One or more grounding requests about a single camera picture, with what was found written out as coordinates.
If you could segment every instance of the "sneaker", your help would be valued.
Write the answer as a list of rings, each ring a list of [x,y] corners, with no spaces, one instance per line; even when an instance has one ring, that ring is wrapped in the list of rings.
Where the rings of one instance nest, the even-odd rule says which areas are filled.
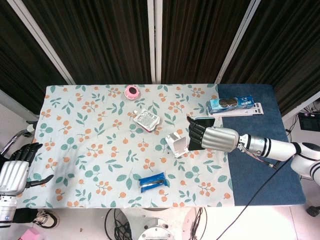
[[[44,229],[53,229],[58,226],[60,219],[58,215],[50,210],[39,210],[36,218],[32,221]]]

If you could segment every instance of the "black device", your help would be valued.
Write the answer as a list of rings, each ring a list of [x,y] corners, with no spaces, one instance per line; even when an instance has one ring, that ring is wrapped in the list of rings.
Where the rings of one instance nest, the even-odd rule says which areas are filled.
[[[196,124],[199,124],[199,125],[203,126],[204,128],[210,128],[210,127],[212,127],[214,125],[215,120],[216,119],[214,117],[206,116],[206,117],[197,117],[197,118],[194,119],[194,122]],[[188,150],[189,151],[203,150],[203,149],[204,148],[201,147],[201,144],[195,143],[193,141],[190,141],[189,146],[188,146]]]
[[[301,130],[320,132],[320,114],[302,113],[298,114]]]

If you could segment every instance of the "dark curtain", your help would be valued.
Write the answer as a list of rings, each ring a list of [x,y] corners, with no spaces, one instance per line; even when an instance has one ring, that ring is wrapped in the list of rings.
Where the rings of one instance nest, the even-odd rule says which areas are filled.
[[[0,89],[39,114],[47,85],[66,82],[7,1],[0,3]]]
[[[250,0],[163,0],[163,84],[212,83]]]
[[[320,2],[262,0],[223,84],[271,84],[282,115],[320,91]]]
[[[77,84],[151,83],[146,0],[23,0]]]

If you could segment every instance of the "blue snack box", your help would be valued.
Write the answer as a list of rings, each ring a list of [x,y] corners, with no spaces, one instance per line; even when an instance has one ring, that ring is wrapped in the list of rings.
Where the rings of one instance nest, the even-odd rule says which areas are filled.
[[[250,109],[255,105],[252,96],[212,99],[208,105],[210,114],[227,112],[234,109]]]

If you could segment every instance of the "black cable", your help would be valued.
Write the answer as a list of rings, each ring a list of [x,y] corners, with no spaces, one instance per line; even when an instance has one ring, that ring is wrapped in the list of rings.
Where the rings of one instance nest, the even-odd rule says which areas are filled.
[[[200,223],[200,219],[201,219],[201,214],[202,214],[202,207],[199,208],[198,212],[195,215],[195,219],[194,222],[192,224],[192,228],[191,228],[191,233],[190,233],[190,238],[189,240],[196,240],[196,232]]]
[[[320,111],[320,109],[316,108],[315,102],[313,102],[314,109]]]
[[[204,208],[204,211],[205,211],[205,226],[204,226],[203,233],[202,233],[199,240],[201,240],[202,237],[204,236],[206,228],[207,228],[207,223],[208,223],[208,214],[207,214],[206,208]],[[196,233],[197,233],[197,229],[199,227],[202,213],[203,213],[203,208],[200,207],[196,216],[195,216],[194,222],[192,224],[191,233],[190,233],[191,236],[190,236],[189,240],[198,240],[198,238],[196,237]]]
[[[109,213],[110,213],[111,210],[112,210],[112,208],[110,208],[109,211],[106,213],[105,219],[104,219],[104,231],[105,231],[106,236],[107,236],[110,240],[111,240],[111,237],[109,236],[108,231],[107,231],[107,218],[108,218],[108,215],[109,215]]]
[[[288,160],[286,160],[284,162],[284,164],[282,164],[269,178],[267,181],[265,181],[264,184],[262,184],[262,186],[255,192],[255,194],[253,195],[253,197],[250,199],[250,201],[246,204],[246,206],[244,207],[244,209],[240,212],[240,214],[236,217],[236,219],[221,233],[221,235],[216,239],[218,240],[219,238],[221,238],[221,236],[238,220],[238,218],[241,216],[241,214],[246,210],[246,208],[250,205],[250,203],[254,200],[254,198],[256,197],[256,195],[260,192],[260,190],[277,174],[277,172],[280,171],[280,169],[282,169],[290,160],[290,158]]]
[[[305,178],[305,177],[302,177],[302,176],[300,177],[300,180],[301,180],[301,179],[313,181],[313,179],[308,179],[308,178]]]
[[[298,121],[298,114],[295,115],[295,117],[292,119],[292,125],[290,126],[289,130],[288,130],[288,134],[286,135],[287,137],[289,136],[290,137],[290,143],[292,142],[292,135],[291,135],[291,132],[292,130],[294,129],[297,121]]]
[[[131,229],[130,229],[130,224],[127,221],[125,224],[122,224],[119,220],[117,220],[116,217],[116,209],[111,208],[109,211],[106,213],[105,219],[104,219],[104,231],[106,236],[112,240],[112,238],[109,236],[108,231],[107,231],[107,218],[109,216],[110,211],[113,209],[113,220],[114,220],[114,239],[115,240],[132,240],[132,235],[131,235]]]
[[[203,230],[203,233],[202,233],[202,235],[201,235],[201,237],[200,237],[200,240],[202,239],[202,237],[204,236],[204,234],[205,234],[205,231],[206,231],[206,228],[207,228],[207,223],[208,223],[208,214],[207,214],[207,210],[206,210],[206,208],[204,207],[203,208],[204,209],[204,211],[205,211],[205,225],[204,225],[204,230]]]

